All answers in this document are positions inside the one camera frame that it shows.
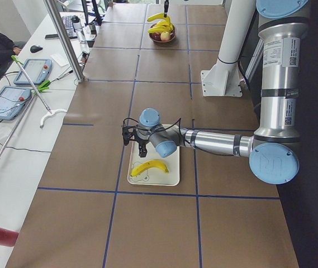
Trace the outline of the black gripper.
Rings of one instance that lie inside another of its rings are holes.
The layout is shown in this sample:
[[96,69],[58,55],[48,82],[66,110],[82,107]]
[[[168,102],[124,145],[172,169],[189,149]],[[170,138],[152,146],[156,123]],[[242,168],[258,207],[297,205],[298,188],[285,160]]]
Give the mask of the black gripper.
[[139,144],[139,157],[146,157],[148,153],[146,144],[149,142],[149,137],[153,133],[153,129],[154,127],[122,125],[122,138],[124,146],[127,146],[130,141],[136,141]]

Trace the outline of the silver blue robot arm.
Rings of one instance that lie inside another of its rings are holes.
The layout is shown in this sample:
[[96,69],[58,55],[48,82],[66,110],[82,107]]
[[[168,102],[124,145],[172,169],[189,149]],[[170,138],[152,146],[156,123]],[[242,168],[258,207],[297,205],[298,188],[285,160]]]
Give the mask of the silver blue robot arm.
[[253,174],[269,184],[291,181],[299,171],[295,129],[301,39],[307,34],[310,1],[233,1],[216,64],[201,73],[205,97],[229,93],[230,73],[237,66],[253,15],[259,15],[258,36],[263,47],[259,127],[251,137],[164,127],[159,112],[142,111],[136,125],[122,125],[123,143],[134,141],[145,157],[152,144],[160,157],[178,147],[210,154],[247,157]]

